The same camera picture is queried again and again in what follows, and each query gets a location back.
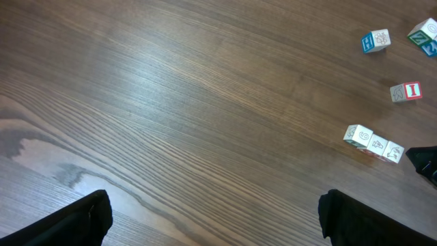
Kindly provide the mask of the blue letter wooden block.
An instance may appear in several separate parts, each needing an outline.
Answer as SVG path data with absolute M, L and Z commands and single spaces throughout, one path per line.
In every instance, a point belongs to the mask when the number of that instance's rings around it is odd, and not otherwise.
M 391 45 L 388 29 L 381 29 L 369 32 L 361 38 L 361 47 L 364 53 L 381 51 Z

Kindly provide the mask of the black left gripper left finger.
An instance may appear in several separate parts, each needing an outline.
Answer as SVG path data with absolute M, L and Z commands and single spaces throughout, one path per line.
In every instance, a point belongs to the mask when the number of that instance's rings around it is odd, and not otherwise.
M 110 199 L 100 189 L 3 237 L 1 246 L 100 246 L 112 225 Z

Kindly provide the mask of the red I wooden block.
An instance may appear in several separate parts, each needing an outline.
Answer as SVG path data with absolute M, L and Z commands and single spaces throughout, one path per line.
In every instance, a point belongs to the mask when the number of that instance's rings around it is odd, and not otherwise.
M 391 99 L 394 103 L 417 100 L 423 97 L 419 81 L 402 83 L 390 88 Z

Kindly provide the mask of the green Z wooden block left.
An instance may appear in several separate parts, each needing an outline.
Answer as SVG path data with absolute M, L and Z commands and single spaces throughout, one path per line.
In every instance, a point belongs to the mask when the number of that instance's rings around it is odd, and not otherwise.
M 428 18 L 416 25 L 407 35 L 407 38 L 417 46 L 429 44 L 436 38 L 436 28 L 436 21 L 432 18 Z

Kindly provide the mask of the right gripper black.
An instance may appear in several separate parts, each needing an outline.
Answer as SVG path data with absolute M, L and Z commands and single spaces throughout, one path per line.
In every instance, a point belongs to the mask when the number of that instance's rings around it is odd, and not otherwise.
M 410 148 L 406 156 L 414 165 L 416 173 L 436 186 L 436 146 Z

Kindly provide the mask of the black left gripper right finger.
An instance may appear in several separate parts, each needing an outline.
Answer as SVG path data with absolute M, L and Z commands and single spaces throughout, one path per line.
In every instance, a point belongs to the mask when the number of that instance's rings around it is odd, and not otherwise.
M 436 246 L 436 240 L 331 189 L 321 195 L 318 215 L 324 238 L 342 246 Z

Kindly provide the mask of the green number six block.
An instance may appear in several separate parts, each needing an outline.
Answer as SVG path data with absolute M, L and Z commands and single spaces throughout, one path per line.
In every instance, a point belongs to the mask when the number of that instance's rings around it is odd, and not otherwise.
M 369 144 L 373 131 L 360 124 L 349 125 L 343 140 L 357 148 L 366 148 Z

